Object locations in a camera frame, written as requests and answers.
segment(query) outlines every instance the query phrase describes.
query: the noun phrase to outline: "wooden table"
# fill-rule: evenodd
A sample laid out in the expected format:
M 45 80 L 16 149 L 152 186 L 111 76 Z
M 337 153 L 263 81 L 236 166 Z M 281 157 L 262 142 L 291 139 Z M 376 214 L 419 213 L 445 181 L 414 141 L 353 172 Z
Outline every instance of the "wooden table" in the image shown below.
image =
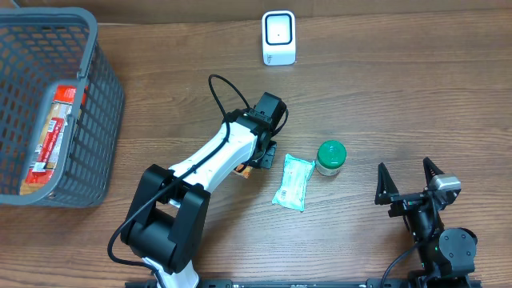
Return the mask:
M 106 244 L 144 169 L 180 162 L 216 133 L 212 73 L 252 104 L 265 91 L 283 98 L 290 118 L 272 170 L 231 175 L 214 192 L 194 260 L 201 276 L 380 277 L 412 243 L 402 220 L 373 204 L 377 165 L 402 193 L 418 192 L 430 156 L 462 180 L 441 216 L 477 234 L 473 276 L 512 284 L 512 10 L 299 19 L 297 32 L 298 62 L 267 67 L 259 21 L 101 27 L 126 91 L 109 196 L 84 210 L 1 207 L 0 286 L 120 287 L 150 277 L 111 262 Z M 215 86 L 227 110 L 242 107 L 229 87 Z M 328 139 L 348 149 L 341 174 L 315 172 L 303 213 L 272 206 L 285 154 L 314 159 Z M 114 251 L 136 259 L 122 244 Z M 391 277 L 417 268 L 415 255 Z

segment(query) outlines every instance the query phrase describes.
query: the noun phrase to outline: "green round object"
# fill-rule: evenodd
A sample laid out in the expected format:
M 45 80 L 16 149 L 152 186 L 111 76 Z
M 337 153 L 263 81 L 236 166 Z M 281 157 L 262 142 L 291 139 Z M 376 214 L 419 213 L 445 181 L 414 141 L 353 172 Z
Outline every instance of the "green round object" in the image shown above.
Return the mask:
M 337 169 L 345 163 L 346 149 L 343 144 L 336 140 L 324 142 L 318 148 L 318 163 L 327 169 Z

